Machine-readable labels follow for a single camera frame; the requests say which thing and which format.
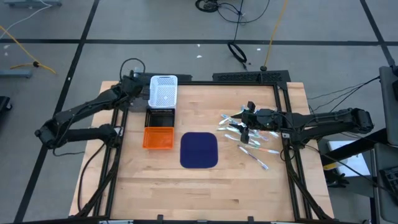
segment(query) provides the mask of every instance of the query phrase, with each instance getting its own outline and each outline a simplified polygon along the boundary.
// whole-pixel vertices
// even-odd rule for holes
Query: black floor stripe
[[[79,39],[17,39],[21,44],[79,44]],[[12,39],[1,39],[0,44],[13,44]]]
[[[227,44],[231,40],[117,40],[117,39],[87,39],[85,44]],[[18,39],[22,44],[79,44],[78,39]],[[0,44],[14,43],[11,39],[2,39]],[[237,44],[268,45],[269,40],[236,40]],[[273,45],[307,45],[307,46],[377,46],[379,41],[360,40],[274,40]],[[398,41],[385,42],[386,45],[397,46]]]
[[[62,88],[60,97],[58,99],[57,106],[55,107],[54,114],[61,111],[62,106],[65,102],[65,99],[67,97],[69,86],[70,86],[70,83],[72,82],[72,78],[75,73],[76,66],[77,66],[77,63],[78,63],[80,55],[81,55],[81,51],[83,50],[83,46],[85,44],[85,40],[87,38],[88,31],[90,30],[91,23],[93,22],[93,18],[94,18],[95,12],[97,10],[99,1],[100,0],[94,0],[93,7],[91,8],[90,14],[88,16],[88,19],[87,19],[87,22],[85,25],[85,29],[83,30],[83,33],[81,35],[79,45],[77,47],[75,56],[72,60],[72,64],[70,65],[68,75],[65,79],[65,83],[63,84],[63,88]],[[39,156],[36,160],[35,166],[33,168],[32,175],[30,176],[27,187],[25,189],[24,196],[22,197],[21,203],[19,204],[19,208],[18,208],[17,214],[15,216],[14,223],[20,223],[24,220],[26,210],[29,206],[30,199],[32,198],[32,194],[34,192],[37,180],[39,179],[40,171],[42,170],[46,155],[47,155],[47,148],[42,146],[40,149],[40,152],[39,152]]]
[[[231,40],[113,40],[89,39],[86,44],[227,44]],[[235,40],[237,44],[268,45],[269,40]],[[274,40],[273,45],[377,46],[377,41]]]
[[[377,38],[378,42],[380,43],[381,49],[384,53],[384,56],[387,59],[387,63],[389,65],[394,64],[394,60],[392,59],[390,51],[388,50],[388,47],[383,39],[383,36],[381,35],[379,28],[377,27],[376,21],[374,20],[374,18],[372,16],[372,13],[369,9],[368,4],[366,4],[365,0],[360,0],[360,2],[363,7],[363,10],[365,11],[366,17],[368,17],[369,23],[371,24],[374,35],[376,35],[376,38]]]

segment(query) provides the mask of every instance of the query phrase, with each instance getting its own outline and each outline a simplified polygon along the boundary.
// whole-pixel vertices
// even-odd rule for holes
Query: orange plastic container
[[[144,149],[172,149],[174,127],[146,127],[142,146]]]

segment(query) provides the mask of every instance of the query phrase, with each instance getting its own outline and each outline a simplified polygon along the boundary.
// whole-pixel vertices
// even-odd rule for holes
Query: wooden tabletop
[[[115,82],[103,82],[101,91],[113,84]],[[288,88],[292,111],[308,114],[303,83],[288,83]],[[255,102],[257,109],[276,108],[274,92],[268,86],[178,86],[175,142],[174,148],[168,151],[143,149],[145,113],[129,113],[111,218],[155,220],[158,214],[163,214],[165,220],[243,221],[253,216],[256,221],[294,221],[287,172],[279,155],[252,150],[268,165],[269,170],[263,170],[236,147],[236,141],[225,138],[224,131],[216,131],[222,120],[221,114],[235,114],[248,101]],[[112,113],[95,114],[93,126],[110,123]],[[215,167],[185,169],[180,165],[180,140],[187,132],[216,135],[218,163]],[[81,167],[101,143],[99,140],[88,141]],[[317,146],[314,141],[309,144]],[[282,149],[281,140],[272,136],[262,145],[277,151]],[[305,148],[301,155],[308,191],[333,217],[319,154]],[[104,149],[85,172],[82,206],[97,189],[103,156]],[[77,213],[77,187],[71,215]],[[108,193],[104,193],[102,211],[107,197]],[[298,189],[297,199],[301,217],[304,217]]]

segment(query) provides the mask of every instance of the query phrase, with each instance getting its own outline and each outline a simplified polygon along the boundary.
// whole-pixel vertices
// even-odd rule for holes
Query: white basket
[[[175,108],[177,84],[178,80],[175,75],[155,75],[150,78],[148,105],[151,108]]]

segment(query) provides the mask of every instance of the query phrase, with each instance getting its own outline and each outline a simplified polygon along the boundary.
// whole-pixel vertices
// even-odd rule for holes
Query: yellow cable
[[[38,64],[39,64],[39,66],[40,67],[43,67],[43,68],[45,68],[45,69],[47,69],[47,70],[50,70],[52,73],[54,73],[54,74],[56,74],[56,72],[55,72],[55,70],[54,69],[52,69],[52,68],[50,68],[50,67],[48,67],[48,66],[45,66],[45,65],[43,65],[43,64],[41,64],[40,62],[39,62],[39,60],[37,60],[35,57],[33,57],[25,48],[24,48],[24,46],[22,46],[22,44],[20,44],[19,42],[18,42],[18,40],[16,40],[10,33],[8,33],[8,31],[5,29],[5,28],[3,28],[3,26],[0,26],[0,29],[2,29],[31,59],[33,59],[35,62],[37,62]],[[22,67],[22,66],[26,66],[26,65],[31,65],[31,64],[22,64],[22,65],[16,65],[16,66],[13,66],[13,67],[11,67],[11,69],[13,69],[13,68],[19,68],[19,67]]]
[[[283,8],[282,8],[282,11],[281,11],[280,14],[279,14],[278,21],[276,22],[274,31],[272,32],[271,40],[269,41],[269,46],[268,46],[266,61],[264,62],[264,66],[267,66],[269,53],[271,52],[271,47],[272,47],[272,40],[274,40],[274,35],[275,35],[275,33],[276,33],[276,30],[278,29],[278,26],[279,26],[279,24],[280,24],[280,21],[282,20],[282,16],[284,15],[284,12],[285,12],[285,10],[286,10],[287,1],[288,1],[288,0],[285,0],[284,6],[283,6]]]
[[[31,66],[31,65],[32,65],[32,63],[26,63],[26,64],[22,64],[22,65],[15,65],[15,66],[12,66],[10,69],[15,69],[15,68],[23,67],[23,66]]]
[[[51,72],[54,73],[54,74],[57,74],[57,73],[54,71],[54,69],[52,69],[52,68],[50,68],[50,67],[48,67],[48,66],[45,66],[45,65],[42,65],[42,64],[39,64],[39,66],[40,66],[40,67],[43,67],[44,69],[47,69],[47,70],[51,71]]]

